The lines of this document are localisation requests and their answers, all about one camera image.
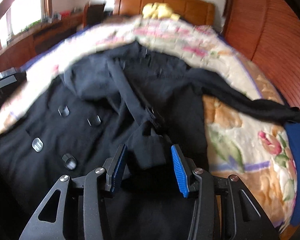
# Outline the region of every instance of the silver bolt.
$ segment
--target silver bolt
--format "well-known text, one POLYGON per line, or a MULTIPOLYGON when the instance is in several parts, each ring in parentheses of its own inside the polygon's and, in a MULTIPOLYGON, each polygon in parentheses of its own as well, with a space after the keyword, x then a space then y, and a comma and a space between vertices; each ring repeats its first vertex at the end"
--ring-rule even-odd
POLYGON ((204 170, 201 169, 201 168, 195 168, 195 169, 194 169, 194 173, 195 173, 195 174, 202 174, 203 172, 204 172, 204 170))
POLYGON ((105 171, 105 168, 100 167, 100 168, 96 168, 94 172, 96 174, 101 174, 101 173, 104 173, 104 171, 105 171))
POLYGON ((69 176, 68 176, 68 175, 62 175, 62 176, 60 177, 60 180, 61 180, 62 182, 66 182, 68 179, 69 179, 69 176))
POLYGON ((235 174, 232 174, 232 175, 230 175, 230 179, 231 179, 232 181, 238 181, 238 180, 239 180, 239 177, 238 177, 237 175, 235 175, 235 174))

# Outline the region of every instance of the floral bedspread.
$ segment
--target floral bedspread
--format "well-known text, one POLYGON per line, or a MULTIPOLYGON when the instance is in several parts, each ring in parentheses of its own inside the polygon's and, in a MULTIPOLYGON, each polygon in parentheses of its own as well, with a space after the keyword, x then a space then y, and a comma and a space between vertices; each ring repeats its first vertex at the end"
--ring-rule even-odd
MULTIPOLYGON (((272 84, 243 55, 227 46, 209 26, 183 21, 141 19, 103 24, 66 39, 27 70, 27 82, 0 110, 0 133, 20 119, 51 80, 84 55, 138 40, 174 55, 192 67, 218 72, 230 86, 251 99, 282 103, 272 84)), ((261 204, 274 226, 284 230, 292 216, 297 190, 295 163, 283 127, 239 113, 218 99, 202 97, 210 172, 237 174, 261 204)))

